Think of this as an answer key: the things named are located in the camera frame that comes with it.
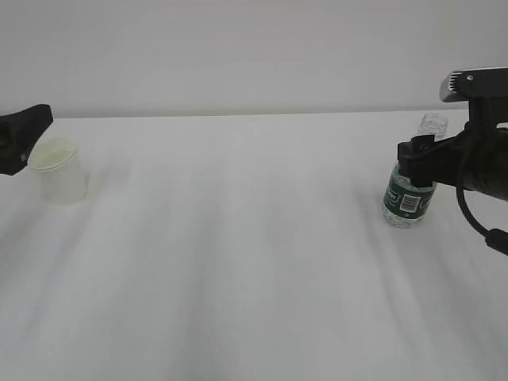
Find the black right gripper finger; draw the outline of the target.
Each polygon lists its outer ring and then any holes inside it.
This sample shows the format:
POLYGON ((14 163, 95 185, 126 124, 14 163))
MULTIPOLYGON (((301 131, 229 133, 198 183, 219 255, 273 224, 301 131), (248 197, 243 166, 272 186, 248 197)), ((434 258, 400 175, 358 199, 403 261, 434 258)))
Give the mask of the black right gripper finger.
POLYGON ((397 160, 399 174, 408 178, 414 187, 432 187, 429 173, 429 150, 435 142, 434 135, 418 135, 409 141, 398 143, 397 160))

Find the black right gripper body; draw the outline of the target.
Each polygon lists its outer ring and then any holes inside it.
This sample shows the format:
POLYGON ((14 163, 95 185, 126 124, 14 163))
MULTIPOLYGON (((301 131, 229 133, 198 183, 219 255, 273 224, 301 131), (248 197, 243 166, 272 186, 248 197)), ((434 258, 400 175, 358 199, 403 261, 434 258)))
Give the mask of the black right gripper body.
POLYGON ((435 144, 425 156, 433 180, 482 194, 506 194, 506 124, 506 98, 471 100, 463 131, 435 144))

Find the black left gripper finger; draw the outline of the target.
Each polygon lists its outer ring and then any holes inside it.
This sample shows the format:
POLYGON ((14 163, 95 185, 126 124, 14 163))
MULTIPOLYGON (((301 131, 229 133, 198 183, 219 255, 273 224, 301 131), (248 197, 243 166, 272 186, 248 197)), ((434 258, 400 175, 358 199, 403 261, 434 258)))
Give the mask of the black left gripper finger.
POLYGON ((1 116, 2 175, 16 175, 27 166, 33 147, 52 123, 52 109, 47 104, 1 116))

